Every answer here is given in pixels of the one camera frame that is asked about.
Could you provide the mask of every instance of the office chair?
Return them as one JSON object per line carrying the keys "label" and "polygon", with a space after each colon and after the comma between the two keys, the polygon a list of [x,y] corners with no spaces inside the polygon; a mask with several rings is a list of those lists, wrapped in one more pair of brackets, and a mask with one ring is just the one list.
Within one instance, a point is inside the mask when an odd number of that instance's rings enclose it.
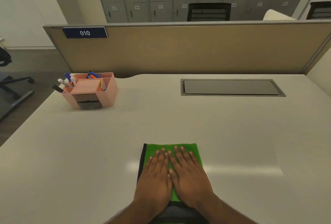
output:
{"label": "office chair", "polygon": [[230,12],[229,3],[191,3],[187,21],[229,21]]}
{"label": "office chair", "polygon": [[331,1],[311,2],[306,19],[331,19]]}
{"label": "office chair", "polygon": [[[10,54],[3,49],[2,47],[0,47],[0,67],[4,67],[6,65],[8,65],[9,63],[11,63],[11,56]],[[27,97],[29,97],[30,95],[32,95],[34,92],[33,91],[29,91],[26,94],[24,94],[23,96],[19,95],[17,92],[15,92],[13,89],[9,88],[8,84],[11,83],[16,83],[22,80],[27,80],[27,82],[33,84],[34,83],[34,79],[32,79],[31,77],[23,77],[23,78],[18,78],[18,79],[14,79],[11,76],[7,76],[5,77],[3,80],[0,80],[0,88],[3,89],[5,92],[10,93],[15,102],[12,103],[10,105],[10,107],[6,110],[6,112],[2,115],[0,115],[0,122],[16,107],[18,106],[22,101],[24,101]]]}

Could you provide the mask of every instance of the finger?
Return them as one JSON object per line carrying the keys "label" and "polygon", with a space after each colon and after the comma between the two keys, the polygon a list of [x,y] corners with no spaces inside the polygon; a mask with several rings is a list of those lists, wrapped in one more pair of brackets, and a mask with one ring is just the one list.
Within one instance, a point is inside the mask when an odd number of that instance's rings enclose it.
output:
{"label": "finger", "polygon": [[165,153],[165,148],[161,148],[159,159],[155,166],[155,171],[157,171],[157,172],[161,172],[163,162],[164,162],[164,153]]}
{"label": "finger", "polygon": [[168,167],[169,167],[169,155],[168,153],[164,154],[164,162],[161,168],[162,174],[168,174]]}
{"label": "finger", "polygon": [[170,178],[172,180],[173,186],[175,187],[176,191],[178,191],[179,190],[179,183],[178,183],[177,173],[174,170],[169,169],[169,175],[170,175]]}
{"label": "finger", "polygon": [[179,148],[177,146],[174,147],[176,157],[182,167],[187,165],[187,162],[184,160],[183,155],[179,151]]}
{"label": "finger", "polygon": [[190,166],[194,166],[194,163],[193,163],[191,157],[188,155],[188,153],[185,150],[185,148],[184,147],[180,147],[180,150],[182,151],[182,154],[183,154],[184,159],[187,162],[187,164],[189,164]]}
{"label": "finger", "polygon": [[182,167],[176,161],[176,158],[175,158],[175,156],[173,156],[172,151],[168,151],[168,155],[169,155],[169,159],[170,159],[172,167],[175,169],[176,172],[180,171],[180,169],[182,169]]}
{"label": "finger", "polygon": [[167,186],[168,186],[168,196],[169,199],[171,199],[171,193],[172,193],[172,180],[170,178],[170,174],[167,173]]}
{"label": "finger", "polygon": [[196,156],[194,155],[194,153],[192,151],[190,152],[190,156],[192,158],[192,161],[193,161],[194,165],[200,168],[201,165],[200,165],[198,159],[196,158]]}
{"label": "finger", "polygon": [[149,168],[149,166],[151,165],[151,162],[152,162],[152,157],[150,157],[150,158],[147,160],[147,162],[146,162],[146,164],[145,164],[145,166],[144,166],[144,169],[143,169],[142,174],[143,174],[143,173],[146,173],[146,172],[148,171],[148,168]]}
{"label": "finger", "polygon": [[148,168],[148,171],[153,171],[155,169],[155,166],[156,166],[156,164],[158,162],[158,159],[159,159],[159,154],[160,154],[160,152],[157,150],[154,154],[154,157],[152,158],[152,162],[151,162],[151,165]]}

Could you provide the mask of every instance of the white desk surface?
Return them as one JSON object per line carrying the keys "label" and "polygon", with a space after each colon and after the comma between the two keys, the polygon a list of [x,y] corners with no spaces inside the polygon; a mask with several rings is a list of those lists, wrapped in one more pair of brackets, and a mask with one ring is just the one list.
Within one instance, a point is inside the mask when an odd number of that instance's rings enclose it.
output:
{"label": "white desk surface", "polygon": [[[287,97],[181,96],[183,78],[274,79]],[[132,201],[143,143],[197,143],[214,192],[260,224],[330,223],[331,98],[306,76],[116,81],[106,109],[52,93],[0,148],[1,224],[102,224]]]}

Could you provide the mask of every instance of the dark floor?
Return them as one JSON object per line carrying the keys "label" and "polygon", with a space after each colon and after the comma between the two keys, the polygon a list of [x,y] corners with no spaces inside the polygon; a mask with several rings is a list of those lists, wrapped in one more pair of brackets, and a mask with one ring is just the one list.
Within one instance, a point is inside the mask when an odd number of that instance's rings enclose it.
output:
{"label": "dark floor", "polygon": [[[68,66],[56,50],[11,50],[9,52],[13,62],[6,67],[0,67],[1,79],[8,75],[13,78],[31,76],[35,84],[29,84],[24,80],[8,85],[20,95],[30,90],[33,90],[34,94],[0,122],[0,146],[53,92],[52,84],[59,84],[57,79],[64,79],[63,74],[69,72]],[[0,89],[0,116],[13,102],[12,97]]]}

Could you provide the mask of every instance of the marker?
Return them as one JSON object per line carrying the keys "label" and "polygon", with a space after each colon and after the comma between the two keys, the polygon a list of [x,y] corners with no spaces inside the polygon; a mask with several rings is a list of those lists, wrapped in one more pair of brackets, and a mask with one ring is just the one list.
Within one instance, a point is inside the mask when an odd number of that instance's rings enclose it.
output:
{"label": "marker", "polygon": [[70,76],[70,74],[65,73],[64,76],[69,80],[69,82],[71,82],[71,76]]}
{"label": "marker", "polygon": [[74,77],[71,77],[71,83],[72,83],[72,86],[76,86],[76,80]]}
{"label": "marker", "polygon": [[66,87],[72,87],[72,86],[69,85],[67,82],[65,82],[63,79],[58,79],[58,81],[59,81],[61,84],[65,85]]}
{"label": "marker", "polygon": [[64,92],[64,90],[60,87],[58,87],[56,84],[53,84],[52,85],[52,88],[56,91],[56,92],[59,92],[59,93],[66,93]]}
{"label": "marker", "polygon": [[95,73],[92,72],[92,71],[89,71],[89,73],[92,74],[92,75],[94,75],[94,76],[96,76],[96,77],[99,78],[99,79],[101,78],[100,75],[97,75],[97,74],[95,74]]}

